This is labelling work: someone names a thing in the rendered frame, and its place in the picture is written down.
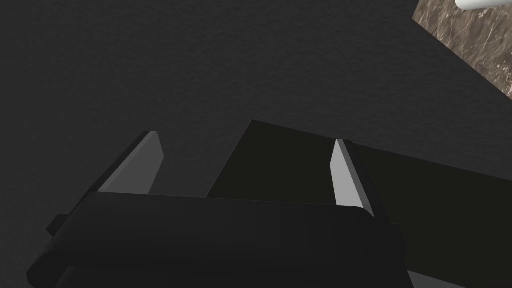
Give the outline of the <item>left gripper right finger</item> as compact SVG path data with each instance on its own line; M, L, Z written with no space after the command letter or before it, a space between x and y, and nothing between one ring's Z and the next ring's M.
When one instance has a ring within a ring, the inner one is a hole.
M377 220L389 222L386 209L353 142L334 140L330 171L337 206L359 207Z

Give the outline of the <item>white rounded object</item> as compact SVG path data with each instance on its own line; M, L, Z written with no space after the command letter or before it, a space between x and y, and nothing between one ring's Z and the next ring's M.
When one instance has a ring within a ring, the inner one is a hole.
M462 10L488 9L512 5L512 0L454 0L458 8Z

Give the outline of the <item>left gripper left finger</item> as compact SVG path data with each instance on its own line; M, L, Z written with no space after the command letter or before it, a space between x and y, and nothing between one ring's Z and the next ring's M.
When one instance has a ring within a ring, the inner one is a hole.
M92 192L147 195L164 160L156 131L143 131L91 187Z

